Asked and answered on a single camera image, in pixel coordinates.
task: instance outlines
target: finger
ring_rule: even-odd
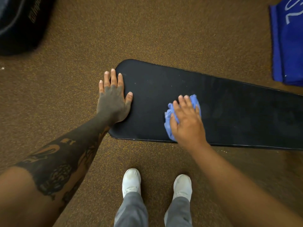
[[[126,115],[129,114],[129,110],[131,109],[132,99],[133,99],[133,93],[132,92],[127,93],[126,98],[125,98]]]
[[[179,106],[179,104],[178,104],[178,102],[176,100],[172,103],[172,105],[174,107],[176,116],[180,120],[180,118],[182,118],[183,114],[184,114],[183,110],[180,108],[180,106]]]
[[[100,80],[100,82],[99,82],[99,93],[104,93],[104,86],[103,86],[102,80]]]
[[[187,105],[189,108],[193,108],[193,107],[192,107],[192,103],[191,103],[190,98],[189,98],[188,95],[184,96],[184,100],[185,100],[185,102],[186,102],[186,105]]]
[[[198,107],[197,104],[196,104],[196,110],[195,110],[195,111],[196,111],[196,114],[197,114],[199,117],[201,117],[201,116],[200,116],[200,110],[199,110],[199,107]]]
[[[186,107],[186,103],[182,95],[179,95],[178,100],[181,108]]]
[[[177,123],[173,113],[171,114],[169,123],[170,123],[171,129],[172,129],[172,134],[175,136],[175,134],[177,133],[177,130],[178,130],[178,123]]]
[[[123,82],[123,76],[121,73],[119,73],[119,75],[118,75],[118,88],[120,89],[121,94],[124,98],[124,82]]]
[[[109,87],[111,84],[109,82],[109,72],[104,72],[104,88]]]
[[[117,75],[116,70],[112,68],[111,70],[111,87],[115,86],[117,87]]]

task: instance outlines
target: gray pants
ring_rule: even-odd
[[[141,195],[137,192],[126,194],[115,217],[114,227],[148,227],[149,215]],[[165,214],[166,227],[192,227],[189,201],[184,197],[175,198]]]

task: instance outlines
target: blue fabric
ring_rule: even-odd
[[[200,108],[200,104],[199,104],[199,101],[197,99],[197,96],[196,95],[191,95],[189,98],[191,100],[191,103],[192,103],[192,106],[193,106],[194,109],[196,109],[196,105],[198,106],[200,116],[201,116],[201,108]],[[179,123],[179,120],[178,120],[178,117],[176,116],[176,113],[175,113],[175,110],[174,110],[174,107],[173,107],[172,103],[169,103],[168,107],[169,107],[169,109],[164,113],[164,116],[165,116],[164,126],[165,126],[167,134],[169,135],[169,138],[176,142],[176,139],[174,138],[174,136],[172,134],[172,129],[170,127],[170,116],[171,116],[171,114],[172,113],[174,114],[177,123]]]
[[[270,6],[273,79],[303,86],[303,0]]]

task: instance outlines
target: blue rag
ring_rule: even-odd
[[[199,101],[197,99],[197,96],[196,95],[191,95],[189,98],[191,100],[191,103],[192,103],[192,106],[193,106],[194,109],[196,108],[196,105],[198,106],[200,116],[201,116],[201,109],[200,109],[200,104],[199,104]],[[174,138],[174,136],[172,134],[172,129],[170,127],[170,116],[171,116],[171,114],[172,113],[174,114],[177,123],[179,123],[179,120],[178,120],[178,117],[175,114],[174,107],[173,107],[172,103],[169,103],[168,107],[169,107],[169,109],[164,113],[164,116],[165,116],[164,126],[165,126],[165,130],[166,130],[167,134],[169,135],[169,138],[176,142],[176,139]]]
[[[273,79],[303,86],[303,0],[270,6]]]

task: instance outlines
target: tattooed hand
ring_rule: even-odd
[[[109,72],[104,73],[103,81],[99,82],[100,97],[97,105],[97,113],[100,113],[110,124],[123,121],[131,108],[133,93],[129,92],[124,99],[124,83],[122,74],[119,73],[118,81],[115,69],[111,70],[111,82],[109,82]]]

